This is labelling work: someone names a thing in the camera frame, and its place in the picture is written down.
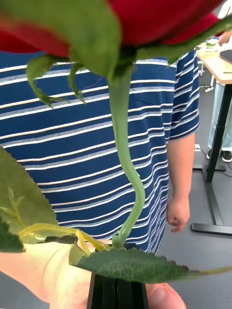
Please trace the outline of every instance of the black metal desk frame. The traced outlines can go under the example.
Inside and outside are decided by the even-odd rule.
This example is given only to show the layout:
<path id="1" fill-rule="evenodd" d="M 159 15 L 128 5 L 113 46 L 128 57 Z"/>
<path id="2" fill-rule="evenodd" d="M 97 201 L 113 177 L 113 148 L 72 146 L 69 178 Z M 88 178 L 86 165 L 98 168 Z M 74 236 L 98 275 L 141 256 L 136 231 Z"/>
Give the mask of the black metal desk frame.
<path id="1" fill-rule="evenodd" d="M 222 236 L 232 236 L 232 226 L 225 226 L 222 220 L 218 202 L 212 187 L 212 180 L 215 171 L 225 171 L 224 166 L 216 166 L 219 152 L 221 149 L 223 134 L 226 125 L 226 119 L 230 108 L 232 99 L 232 84 L 225 85 L 225 90 L 222 98 L 221 108 L 219 112 L 217 127 L 214 135 L 211 158 L 208 166 L 193 166 L 193 170 L 200 170 L 204 178 L 205 190 L 209 202 L 214 224 L 192 223 L 191 230 L 193 232 L 207 233 Z"/>

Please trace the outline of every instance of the blue and white striped shirt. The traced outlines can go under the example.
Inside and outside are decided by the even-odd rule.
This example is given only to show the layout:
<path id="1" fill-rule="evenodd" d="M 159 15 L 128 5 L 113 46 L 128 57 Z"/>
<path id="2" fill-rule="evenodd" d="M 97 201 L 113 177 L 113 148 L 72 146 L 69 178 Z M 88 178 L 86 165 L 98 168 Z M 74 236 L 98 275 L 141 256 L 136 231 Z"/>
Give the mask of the blue and white striped shirt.
<path id="1" fill-rule="evenodd" d="M 109 239 L 131 211 L 135 193 L 117 157 L 107 82 L 87 70 L 77 73 L 85 105 L 69 89 L 70 66 L 58 64 L 38 85 L 71 103 L 50 109 L 27 83 L 26 63 L 34 56 L 0 54 L 0 145 L 39 185 L 60 225 Z M 166 145 L 199 125 L 195 52 L 169 68 L 164 58 L 138 61 L 130 90 L 130 154 L 146 199 L 128 242 L 157 252 L 169 189 Z"/>

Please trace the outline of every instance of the man's hand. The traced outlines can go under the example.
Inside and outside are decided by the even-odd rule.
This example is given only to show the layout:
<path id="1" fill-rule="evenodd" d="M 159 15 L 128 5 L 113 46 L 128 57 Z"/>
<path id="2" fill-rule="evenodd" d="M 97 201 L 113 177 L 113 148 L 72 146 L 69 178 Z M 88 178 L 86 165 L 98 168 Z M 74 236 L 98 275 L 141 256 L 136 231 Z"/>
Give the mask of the man's hand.
<path id="1" fill-rule="evenodd" d="M 189 198 L 171 198 L 167 206 L 167 221 L 173 225 L 173 233 L 181 232 L 190 217 Z"/>

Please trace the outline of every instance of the shoe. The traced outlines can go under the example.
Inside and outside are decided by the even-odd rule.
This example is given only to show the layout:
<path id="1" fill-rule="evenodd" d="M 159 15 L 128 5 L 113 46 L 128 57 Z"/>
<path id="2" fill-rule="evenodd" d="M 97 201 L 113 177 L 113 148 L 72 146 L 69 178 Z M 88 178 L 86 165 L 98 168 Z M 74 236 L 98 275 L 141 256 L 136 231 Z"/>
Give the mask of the shoe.
<path id="1" fill-rule="evenodd" d="M 207 154 L 206 154 L 206 158 L 209 160 L 212 154 L 212 149 L 210 149 Z"/>
<path id="2" fill-rule="evenodd" d="M 221 151 L 221 159 L 226 163 L 232 162 L 232 155 L 230 151 Z"/>

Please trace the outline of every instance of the desk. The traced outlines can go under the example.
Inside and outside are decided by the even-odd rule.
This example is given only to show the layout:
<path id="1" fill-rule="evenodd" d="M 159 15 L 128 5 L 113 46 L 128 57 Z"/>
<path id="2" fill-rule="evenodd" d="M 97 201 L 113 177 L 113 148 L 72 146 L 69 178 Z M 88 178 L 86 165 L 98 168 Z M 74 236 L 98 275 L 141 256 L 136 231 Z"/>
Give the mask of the desk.
<path id="1" fill-rule="evenodd" d="M 223 224 L 222 216 L 216 200 L 216 196 L 212 187 L 212 180 L 215 171 L 225 171 L 225 167 L 217 167 L 217 160 L 221 149 L 223 134 L 227 115 L 232 99 L 232 64 L 221 59 L 219 52 L 206 52 L 199 50 L 197 52 L 199 59 L 209 69 L 215 79 L 225 84 L 225 90 L 222 98 L 222 104 L 218 116 L 217 127 L 215 130 L 214 141 L 212 146 L 212 154 L 207 167 L 194 166 L 193 170 L 200 170 L 204 177 L 206 194 L 208 197 L 209 207 L 212 214 L 214 224 L 192 223 L 191 230 L 193 232 L 208 233 L 214 235 L 232 236 L 232 227 Z"/>

